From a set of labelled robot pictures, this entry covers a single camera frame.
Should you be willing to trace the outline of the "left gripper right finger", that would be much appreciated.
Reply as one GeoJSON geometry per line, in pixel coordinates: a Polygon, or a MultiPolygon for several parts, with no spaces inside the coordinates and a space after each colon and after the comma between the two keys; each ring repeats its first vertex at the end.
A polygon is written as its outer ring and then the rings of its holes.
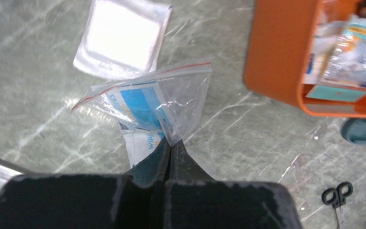
{"type": "Polygon", "coordinates": [[[164,189],[166,229],[301,228],[286,187],[273,182],[201,179],[201,173],[183,142],[172,147],[164,189]]]}

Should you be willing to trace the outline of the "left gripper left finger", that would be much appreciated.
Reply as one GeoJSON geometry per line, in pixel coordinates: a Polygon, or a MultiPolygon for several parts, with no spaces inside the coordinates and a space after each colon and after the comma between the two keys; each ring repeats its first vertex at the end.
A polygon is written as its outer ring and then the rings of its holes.
{"type": "Polygon", "coordinates": [[[157,229],[171,146],[123,174],[17,175],[0,189],[0,229],[157,229]]]}

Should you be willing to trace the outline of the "clear bag blue packets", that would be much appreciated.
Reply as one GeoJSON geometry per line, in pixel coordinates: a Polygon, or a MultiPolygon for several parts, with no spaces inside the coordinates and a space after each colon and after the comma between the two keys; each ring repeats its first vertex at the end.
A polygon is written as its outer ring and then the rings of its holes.
{"type": "Polygon", "coordinates": [[[117,121],[130,167],[153,153],[162,140],[171,146],[198,126],[209,82],[210,61],[181,63],[135,79],[92,86],[73,106],[117,121]]]}

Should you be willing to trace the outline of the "black handled scissors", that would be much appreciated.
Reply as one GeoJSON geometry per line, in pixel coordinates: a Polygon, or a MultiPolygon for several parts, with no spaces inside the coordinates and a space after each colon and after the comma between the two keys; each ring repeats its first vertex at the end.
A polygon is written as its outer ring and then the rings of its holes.
{"type": "Polygon", "coordinates": [[[354,192],[352,183],[345,181],[340,183],[336,188],[328,188],[321,194],[321,200],[324,205],[332,206],[335,210],[337,219],[337,229],[341,229],[345,224],[345,215],[343,206],[346,204],[346,198],[354,192]]]}

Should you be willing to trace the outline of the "white gauze pack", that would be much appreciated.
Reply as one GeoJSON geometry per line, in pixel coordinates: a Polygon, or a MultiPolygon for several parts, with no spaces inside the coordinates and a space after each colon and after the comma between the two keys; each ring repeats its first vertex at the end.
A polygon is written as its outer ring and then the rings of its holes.
{"type": "Polygon", "coordinates": [[[73,66],[108,80],[157,68],[173,7],[150,0],[93,0],[73,66]]]}

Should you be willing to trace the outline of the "orange medicine box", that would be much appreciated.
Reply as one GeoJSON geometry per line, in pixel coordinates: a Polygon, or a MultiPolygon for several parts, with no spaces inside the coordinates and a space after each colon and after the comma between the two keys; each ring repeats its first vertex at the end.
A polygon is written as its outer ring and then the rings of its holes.
{"type": "Polygon", "coordinates": [[[366,143],[366,0],[258,0],[244,83],[366,143]]]}

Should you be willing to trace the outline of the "small teal bandage pack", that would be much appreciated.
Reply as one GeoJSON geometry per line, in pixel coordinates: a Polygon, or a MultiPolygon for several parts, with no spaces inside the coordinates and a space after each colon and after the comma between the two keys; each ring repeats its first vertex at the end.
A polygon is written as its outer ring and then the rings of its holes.
{"type": "Polygon", "coordinates": [[[366,95],[366,19],[346,21],[307,98],[356,102],[366,95]]]}

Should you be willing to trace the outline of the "blue cotton swab pack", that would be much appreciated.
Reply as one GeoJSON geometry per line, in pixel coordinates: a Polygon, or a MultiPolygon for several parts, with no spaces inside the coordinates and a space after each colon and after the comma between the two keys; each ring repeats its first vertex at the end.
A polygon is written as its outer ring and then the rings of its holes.
{"type": "Polygon", "coordinates": [[[313,37],[312,48],[309,54],[304,84],[316,84],[321,75],[327,56],[340,35],[346,21],[332,21],[318,24],[313,37]]]}

